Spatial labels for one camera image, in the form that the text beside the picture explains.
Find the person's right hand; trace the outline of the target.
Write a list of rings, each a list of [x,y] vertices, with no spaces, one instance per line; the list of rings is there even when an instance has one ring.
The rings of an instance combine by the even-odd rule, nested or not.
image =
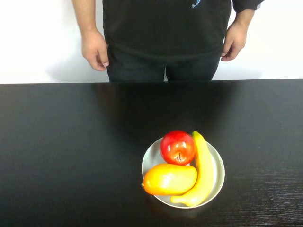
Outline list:
[[[85,31],[82,37],[82,55],[88,61],[91,68],[97,71],[105,71],[109,65],[107,43],[98,30]]]

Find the person's left hand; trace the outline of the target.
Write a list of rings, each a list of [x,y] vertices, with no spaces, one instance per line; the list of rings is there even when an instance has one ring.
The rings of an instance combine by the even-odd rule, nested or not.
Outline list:
[[[234,21],[227,29],[223,43],[221,61],[234,60],[245,47],[248,26],[239,21]]]

